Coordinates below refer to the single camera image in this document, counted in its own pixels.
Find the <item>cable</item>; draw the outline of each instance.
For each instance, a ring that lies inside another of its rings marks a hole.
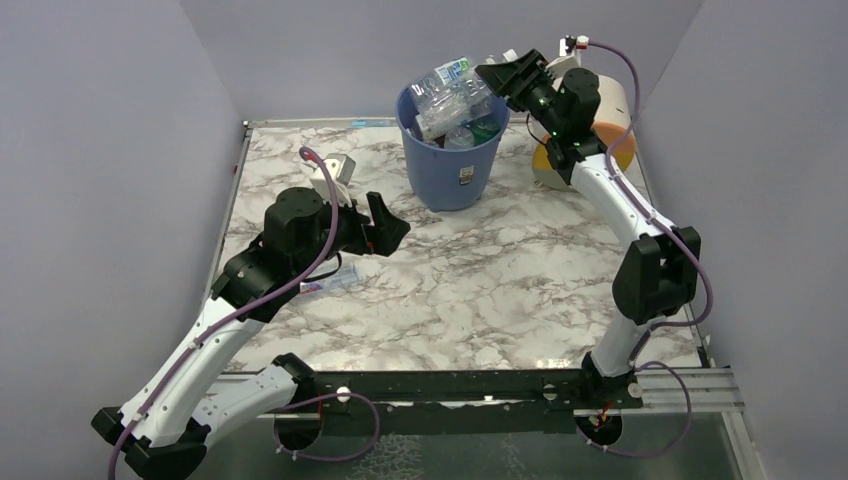
[[[599,445],[599,444],[593,442],[592,440],[590,440],[589,437],[587,437],[586,434],[583,433],[583,431],[578,428],[577,431],[580,433],[580,435],[583,436],[583,438],[586,439],[587,445],[592,446],[592,447],[594,447],[598,450],[601,450],[604,453],[611,453],[611,454],[617,455],[619,457],[653,458],[653,457],[659,457],[659,456],[665,455],[666,453],[670,452],[675,447],[677,447],[677,445],[679,445],[680,442],[682,442],[684,438],[686,438],[686,435],[689,434],[689,430],[692,428],[692,398],[689,395],[689,389],[686,388],[686,383],[683,382],[683,379],[680,378],[680,375],[677,372],[675,372],[671,367],[669,367],[668,365],[666,365],[662,362],[658,362],[658,361],[646,362],[644,365],[637,368],[636,371],[641,372],[643,370],[648,370],[647,367],[649,367],[651,365],[656,365],[660,368],[664,368],[664,369],[668,370],[668,373],[670,373],[671,376],[674,377],[675,380],[677,380],[677,383],[680,384],[680,388],[683,390],[683,396],[686,398],[686,424],[683,426],[683,430],[681,430],[680,433],[677,435],[677,437],[674,440],[672,440],[671,442],[669,442],[668,445],[666,445],[666,446],[664,446],[660,449],[652,450],[652,451],[649,451],[649,452],[629,452],[627,450],[619,450],[617,448],[611,448],[607,445]]]
[[[332,187],[332,185],[333,185],[333,175],[327,169],[327,165],[324,163],[324,160],[321,159],[321,157],[319,157],[318,154],[315,153],[314,150],[312,150],[311,148],[308,148],[308,147],[301,147],[299,153],[300,153],[301,158],[303,158],[305,160],[306,159],[312,160],[313,162],[318,164],[318,167],[321,169],[321,173],[324,174],[324,179],[327,181],[327,185]],[[288,283],[286,283],[285,285],[283,285],[279,289],[265,295],[264,297],[258,298],[251,303],[248,303],[247,305],[239,308],[235,312],[227,315],[226,317],[224,317],[221,320],[218,320],[217,322],[212,324],[209,328],[204,330],[203,333],[201,333],[200,335],[198,335],[194,339],[195,345],[202,345],[204,341],[206,341],[209,337],[214,335],[215,332],[217,332],[218,330],[223,328],[225,325],[227,325],[231,321],[233,321],[233,320],[235,320],[235,319],[237,319],[237,318],[239,318],[239,317],[241,317],[241,316],[243,316],[247,313],[250,313],[252,310],[254,310],[254,309],[256,309],[256,308],[258,308],[262,305],[265,305],[266,303],[274,300],[275,298],[279,297],[280,295],[291,290],[295,286],[299,286],[300,283],[306,277],[309,276],[309,274],[314,272],[315,269],[318,268],[318,266],[321,265],[321,263],[324,262],[324,259],[327,258],[327,254],[330,253],[330,249],[333,246],[333,241],[336,238],[336,230],[338,229],[338,225],[339,225],[339,198],[336,195],[336,189],[335,188],[329,188],[329,191],[330,191],[330,206],[331,206],[330,231],[327,234],[327,240],[326,240],[326,242],[324,242],[324,247],[321,249],[321,253],[318,254],[318,257],[315,259],[315,261],[312,262],[311,265],[306,267],[306,270],[304,270],[300,275],[293,278],[291,281],[289,281]],[[162,391],[165,390],[165,387],[168,386],[168,383],[171,381],[171,379],[174,377],[174,375],[176,375],[176,373],[179,371],[179,369],[185,364],[185,362],[189,359],[189,357],[191,357],[192,353],[194,353],[195,350],[197,350],[197,349],[187,348],[182,353],[182,355],[180,355],[179,358],[177,358],[177,360],[171,365],[171,368],[169,368],[168,371],[165,372],[165,375],[162,376],[162,379],[159,380],[159,383],[156,384],[156,387],[153,388],[153,391],[150,392],[150,395],[147,397],[147,400],[145,400],[144,403],[142,403],[141,406],[138,408],[138,411],[133,415],[132,420],[130,420],[130,422],[124,428],[124,431],[121,432],[121,435],[118,437],[118,440],[115,442],[115,447],[112,448],[112,453],[109,456],[109,470],[108,470],[109,480],[115,480],[115,469],[117,468],[117,465],[118,465],[118,456],[121,453],[121,448],[123,447],[124,442],[126,442],[127,438],[129,438],[129,436],[132,434],[132,431],[135,428],[135,426],[138,424],[138,422],[142,418],[144,418],[144,415],[150,409],[150,406],[153,405],[153,402],[155,402],[156,399],[159,398],[159,395],[162,394]]]
[[[347,462],[349,460],[353,460],[355,458],[359,458],[362,455],[368,453],[369,450],[374,448],[374,445],[377,444],[377,440],[380,438],[380,412],[377,411],[377,406],[374,405],[374,402],[368,400],[364,395],[360,395],[358,393],[353,392],[345,392],[345,393],[328,393],[326,395],[321,395],[315,398],[310,398],[309,400],[304,400],[302,402],[293,403],[291,405],[286,405],[281,410],[292,410],[295,408],[300,408],[304,405],[309,405],[315,402],[323,402],[324,400],[328,400],[331,398],[339,398],[339,397],[353,397],[357,400],[361,400],[365,402],[370,408],[371,413],[374,414],[374,434],[371,435],[371,439],[368,440],[368,443],[362,447],[361,450],[355,453],[351,453],[349,455],[344,455],[341,457],[322,457],[319,455],[310,455],[308,453],[298,453],[297,450],[292,451],[283,446],[283,443],[280,441],[280,438],[277,436],[276,432],[274,432],[274,441],[277,443],[277,453],[286,452],[292,456],[292,460],[297,460],[298,458],[305,458],[307,460],[316,460],[319,462]]]
[[[303,281],[306,282],[306,283],[317,282],[319,280],[324,280],[325,278],[330,278],[333,275],[339,273],[339,270],[342,269],[342,254],[339,253],[339,252],[336,252],[336,261],[338,262],[338,266],[336,267],[335,270],[333,270],[331,272],[327,272],[327,273],[322,273],[321,275],[315,275],[314,277],[309,277],[309,278],[307,278]]]
[[[530,114],[529,113],[527,114],[527,118],[524,119],[524,125],[527,125],[527,133],[529,133],[530,136],[533,137],[533,140],[536,140],[536,142],[538,142],[539,145],[544,146],[545,142],[539,140],[539,137],[537,137],[536,135],[533,135],[533,132],[530,130]]]
[[[636,207],[637,210],[639,210],[639,212],[648,220],[650,224],[656,226],[657,229],[659,229],[661,232],[663,232],[663,234],[665,234],[669,239],[671,239],[671,241],[674,242],[677,248],[679,248],[680,251],[683,252],[689,262],[691,262],[692,265],[695,266],[695,269],[698,271],[698,275],[701,277],[701,281],[704,282],[704,290],[707,295],[707,301],[704,305],[704,310],[697,318],[695,318],[695,320],[692,320],[691,322],[657,322],[648,327],[648,329],[645,331],[645,334],[642,335],[642,338],[639,339],[639,341],[636,343],[636,347],[630,353],[630,360],[633,361],[639,355],[639,352],[645,346],[645,343],[648,342],[648,339],[651,336],[651,332],[653,332],[654,330],[660,327],[691,327],[699,325],[701,322],[706,320],[706,318],[709,316],[710,312],[713,309],[713,286],[712,282],[710,282],[709,276],[707,276],[707,272],[704,270],[703,265],[701,265],[701,262],[698,261],[697,257],[695,257],[695,254],[692,253],[691,250],[689,250],[689,247],[687,247],[686,244],[683,243],[683,241],[680,240],[680,238],[678,238],[677,235],[674,234],[674,232],[672,232],[671,228],[669,228],[667,225],[664,225],[662,222],[657,221],[656,218],[654,218],[654,214],[651,213],[651,211],[648,210],[648,208],[645,207],[645,205],[643,205],[642,202],[638,200],[637,194],[630,190],[630,188],[627,186],[627,183],[625,183],[625,181],[621,179],[621,170],[619,170],[618,166],[615,164],[615,162],[613,162],[612,152],[615,151],[615,149],[618,148],[618,146],[621,145],[621,143],[627,139],[627,137],[633,131],[633,126],[636,124],[636,120],[639,118],[639,105],[641,103],[639,75],[636,73],[636,66],[633,65],[633,62],[630,60],[630,58],[621,50],[601,42],[596,42],[594,40],[590,40],[589,45],[610,51],[618,55],[622,60],[624,60],[624,63],[627,64],[627,67],[630,69],[630,73],[633,75],[633,90],[635,101],[635,106],[633,107],[634,113],[630,120],[630,125],[627,126],[627,130],[625,130],[624,133],[616,141],[612,142],[612,144],[607,147],[607,151],[604,156],[604,159],[606,160],[607,164],[607,170],[609,170],[609,172],[612,174],[613,180],[621,189],[621,191],[624,192],[624,195],[627,196],[627,198],[630,200],[630,203],[634,207]]]

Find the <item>marble countertop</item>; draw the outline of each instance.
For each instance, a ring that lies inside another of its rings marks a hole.
[[[222,259],[261,231],[277,193],[308,185],[302,145],[350,155],[362,213],[365,193],[380,192],[412,231],[391,257],[345,255],[360,282],[287,305],[228,370],[259,370],[286,352],[315,370],[579,366],[613,317],[623,252],[580,194],[534,185],[535,144],[523,128],[505,132],[480,201],[441,213],[412,194],[397,127],[255,129]],[[644,192],[638,163],[626,174]],[[691,331],[658,330],[647,360],[698,366]]]

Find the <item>bottle label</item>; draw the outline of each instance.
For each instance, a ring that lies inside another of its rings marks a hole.
[[[457,58],[456,60],[452,60],[442,65],[441,67],[436,67],[435,70],[436,74],[439,75],[439,78],[442,80],[442,83],[447,85],[468,71],[468,58]]]
[[[471,183],[471,177],[474,176],[474,166],[461,168],[459,170],[459,184],[468,185]]]

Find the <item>trash can label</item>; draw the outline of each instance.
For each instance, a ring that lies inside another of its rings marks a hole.
[[[459,170],[459,184],[468,185],[471,183],[471,177],[474,176],[474,166],[465,167]]]

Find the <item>blue trash can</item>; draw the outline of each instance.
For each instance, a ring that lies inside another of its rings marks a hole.
[[[403,135],[406,174],[415,195],[433,212],[462,210],[483,194],[501,136],[509,122],[509,108],[503,99],[492,98],[492,115],[501,130],[488,142],[465,150],[445,150],[427,145],[407,130],[415,124],[418,110],[409,88],[400,92],[395,107]]]

